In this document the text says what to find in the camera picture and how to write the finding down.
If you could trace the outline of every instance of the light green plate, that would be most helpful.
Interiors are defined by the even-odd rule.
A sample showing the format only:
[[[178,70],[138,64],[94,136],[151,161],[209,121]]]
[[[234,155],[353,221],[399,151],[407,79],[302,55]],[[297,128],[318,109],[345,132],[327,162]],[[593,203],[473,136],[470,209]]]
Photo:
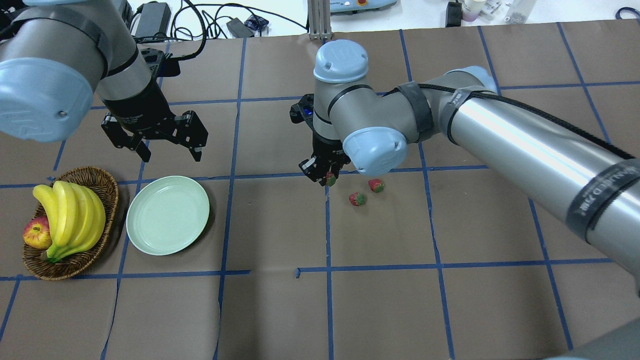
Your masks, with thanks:
[[[209,218],[209,197],[195,180],[167,176],[146,185],[127,213],[127,234],[140,251],[168,255],[193,243]]]

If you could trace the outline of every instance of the light blue joint cap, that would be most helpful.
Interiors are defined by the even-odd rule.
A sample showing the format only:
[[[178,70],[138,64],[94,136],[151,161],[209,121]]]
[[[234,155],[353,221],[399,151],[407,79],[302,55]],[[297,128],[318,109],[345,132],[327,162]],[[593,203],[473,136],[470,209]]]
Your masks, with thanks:
[[[45,6],[45,5],[63,5],[83,3],[88,0],[23,0],[25,5],[29,6]]]
[[[342,142],[344,152],[359,173],[379,176],[398,167],[409,149],[406,138],[390,127],[366,127],[352,132]]]
[[[454,71],[462,71],[466,72],[467,74],[471,74],[476,79],[478,79],[485,88],[491,90],[492,92],[495,92],[496,94],[498,93],[498,87],[495,85],[493,76],[491,76],[491,74],[489,74],[489,72],[484,67],[473,65],[464,67],[462,69],[451,70],[447,72],[447,74]]]
[[[0,131],[57,142],[80,125],[93,102],[89,82],[71,67],[41,58],[0,62]]]
[[[351,40],[329,41],[316,54],[314,76],[325,83],[349,83],[364,78],[367,71],[367,51]]]

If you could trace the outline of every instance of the bunch of bananas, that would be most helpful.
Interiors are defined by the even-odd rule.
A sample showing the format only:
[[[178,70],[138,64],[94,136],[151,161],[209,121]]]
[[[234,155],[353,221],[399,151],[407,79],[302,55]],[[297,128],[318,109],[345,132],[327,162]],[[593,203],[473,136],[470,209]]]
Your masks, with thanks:
[[[37,185],[33,196],[40,201],[49,219],[52,244],[47,260],[57,263],[64,257],[92,248],[102,236],[106,214],[98,196],[89,188],[56,181],[53,188]]]

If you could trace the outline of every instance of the brown basket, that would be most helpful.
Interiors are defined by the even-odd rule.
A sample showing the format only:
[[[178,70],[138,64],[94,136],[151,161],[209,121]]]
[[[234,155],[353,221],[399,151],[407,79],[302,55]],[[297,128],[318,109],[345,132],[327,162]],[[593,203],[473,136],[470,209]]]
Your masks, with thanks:
[[[65,172],[57,180],[83,185],[93,190],[102,201],[106,212],[106,223],[100,240],[89,250],[69,255],[59,263],[49,263],[40,259],[44,250],[33,248],[26,243],[22,246],[22,262],[35,277],[42,280],[63,280],[86,270],[102,254],[109,240],[111,226],[118,207],[118,184],[113,176],[97,167],[79,167]],[[33,218],[45,215],[38,203]]]

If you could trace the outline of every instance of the strawberry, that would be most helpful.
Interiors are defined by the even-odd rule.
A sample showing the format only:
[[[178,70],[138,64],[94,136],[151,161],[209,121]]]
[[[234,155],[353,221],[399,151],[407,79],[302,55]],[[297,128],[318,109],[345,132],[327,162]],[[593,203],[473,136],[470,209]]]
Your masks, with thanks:
[[[385,183],[380,179],[369,180],[369,188],[374,193],[380,193],[385,189]]]
[[[363,193],[352,193],[349,196],[349,201],[351,201],[354,206],[364,205],[365,202],[367,202],[367,196]]]
[[[333,186],[333,184],[335,184],[335,175],[333,174],[333,172],[328,172],[326,173],[324,179],[326,180],[326,185],[327,186]]]

